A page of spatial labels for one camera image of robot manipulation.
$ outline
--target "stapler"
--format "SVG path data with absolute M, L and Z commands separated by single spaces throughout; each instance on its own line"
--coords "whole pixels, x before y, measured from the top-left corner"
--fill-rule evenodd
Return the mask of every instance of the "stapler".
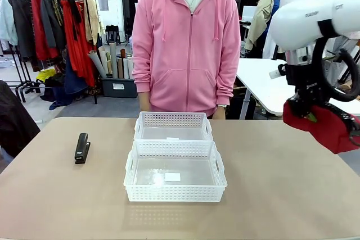
M 84 164 L 86 162 L 89 148 L 90 142 L 88 142 L 88 134 L 81 133 L 75 151 L 75 164 Z

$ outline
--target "red garment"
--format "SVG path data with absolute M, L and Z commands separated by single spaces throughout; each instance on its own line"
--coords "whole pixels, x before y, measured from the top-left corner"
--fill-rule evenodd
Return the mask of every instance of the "red garment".
M 317 119 L 316 123 L 293 115 L 287 101 L 283 107 L 283 121 L 295 129 L 310 132 L 320 144 L 334 154 L 359 149 L 358 146 L 350 141 L 347 128 L 337 115 L 319 106 L 313 106 L 311 112 Z M 354 137 L 354 140 L 360 143 L 360 138 Z
M 65 35 L 67 50 L 71 59 L 71 66 L 77 76 L 85 78 L 88 86 L 95 86 L 94 63 L 88 56 L 95 47 L 86 40 L 84 23 L 84 3 L 76 2 L 76 6 L 81 16 L 81 22 L 75 21 L 71 12 L 70 3 L 67 0 L 60 1 L 64 12 Z
M 35 51 L 39 60 L 45 61 L 59 55 L 57 48 L 50 48 L 45 36 L 43 22 L 41 20 L 40 3 L 41 0 L 31 0 L 33 10 L 33 24 L 35 36 Z

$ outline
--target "hand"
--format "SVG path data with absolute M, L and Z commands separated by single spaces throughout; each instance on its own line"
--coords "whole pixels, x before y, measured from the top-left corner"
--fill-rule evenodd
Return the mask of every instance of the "hand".
M 225 120 L 225 108 L 224 107 L 220 107 L 218 106 L 218 108 L 216 109 L 214 115 L 213 115 L 213 120 Z
M 139 100 L 140 100 L 140 111 L 150 112 L 151 106 L 149 101 L 149 93 L 148 92 L 139 93 Z

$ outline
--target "pink zip-up hoodie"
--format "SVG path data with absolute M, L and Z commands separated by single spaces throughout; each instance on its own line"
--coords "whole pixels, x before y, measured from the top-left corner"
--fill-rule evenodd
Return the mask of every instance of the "pink zip-up hoodie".
M 133 77 L 153 111 L 205 112 L 229 105 L 240 58 L 235 0 L 139 0 Z

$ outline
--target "zipper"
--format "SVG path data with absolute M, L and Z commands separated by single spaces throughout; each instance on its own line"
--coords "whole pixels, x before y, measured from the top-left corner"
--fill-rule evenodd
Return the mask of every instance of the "zipper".
M 189 90 L 190 90 L 190 55 L 191 55 L 191 36 L 192 36 L 192 19 L 194 13 L 190 14 L 190 34 L 189 34 L 189 49 L 187 52 L 187 79 L 186 79 L 186 104 L 185 111 L 188 111 L 188 103 L 189 103 Z

